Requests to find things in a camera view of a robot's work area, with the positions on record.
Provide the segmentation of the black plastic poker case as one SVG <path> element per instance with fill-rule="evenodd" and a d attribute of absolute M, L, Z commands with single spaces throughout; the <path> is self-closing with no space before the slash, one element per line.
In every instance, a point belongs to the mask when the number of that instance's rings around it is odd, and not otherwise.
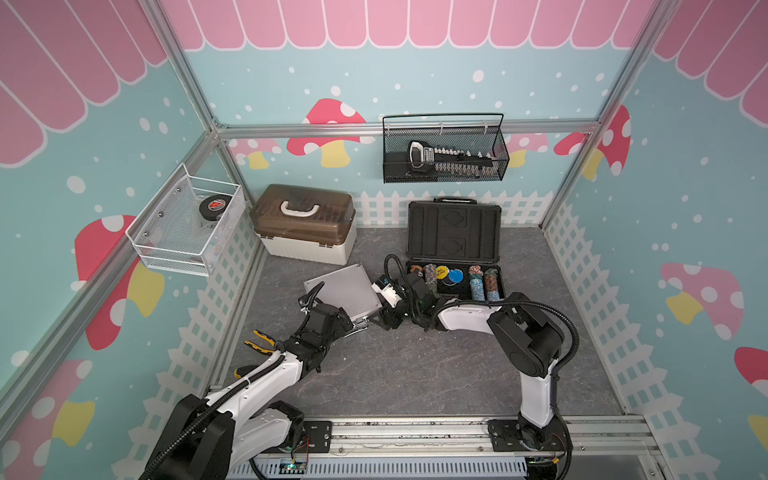
<path fill-rule="evenodd" d="M 461 300 L 472 298 L 468 269 L 479 265 L 501 269 L 500 234 L 502 209 L 474 199 L 436 198 L 408 205 L 407 263 L 460 269 L 464 280 L 451 285 L 447 277 L 437 279 L 437 293 Z"/>

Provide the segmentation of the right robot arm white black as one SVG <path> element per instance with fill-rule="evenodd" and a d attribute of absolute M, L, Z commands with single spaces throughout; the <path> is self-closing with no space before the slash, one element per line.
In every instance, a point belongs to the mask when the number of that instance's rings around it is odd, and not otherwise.
<path fill-rule="evenodd" d="M 521 403 L 513 421 L 494 420 L 489 433 L 496 451 L 572 451 L 567 423 L 557 406 L 559 371 L 575 356 L 579 334 L 573 322 L 555 308 L 520 292 L 482 300 L 439 294 L 419 276 L 404 286 L 380 277 L 372 289 L 382 308 L 379 324 L 386 330 L 410 321 L 429 331 L 471 331 L 493 336 L 519 372 Z"/>

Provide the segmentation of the silver aluminium poker case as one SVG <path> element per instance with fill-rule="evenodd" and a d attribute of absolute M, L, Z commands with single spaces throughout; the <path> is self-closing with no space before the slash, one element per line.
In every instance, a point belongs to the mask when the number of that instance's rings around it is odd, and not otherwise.
<path fill-rule="evenodd" d="M 382 305 L 361 264 L 354 264 L 304 282 L 306 292 L 324 283 L 317 299 L 343 309 L 354 325 L 351 333 L 368 328 Z"/>

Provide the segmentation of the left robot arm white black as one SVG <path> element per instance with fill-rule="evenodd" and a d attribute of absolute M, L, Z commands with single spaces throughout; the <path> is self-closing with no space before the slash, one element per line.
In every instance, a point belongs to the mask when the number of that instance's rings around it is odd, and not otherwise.
<path fill-rule="evenodd" d="M 320 369 L 330 346 L 354 328 L 347 313 L 319 303 L 261 365 L 205 398 L 173 409 L 142 479 L 224 479 L 229 470 L 271 449 L 309 449 L 304 414 L 275 397 Z"/>

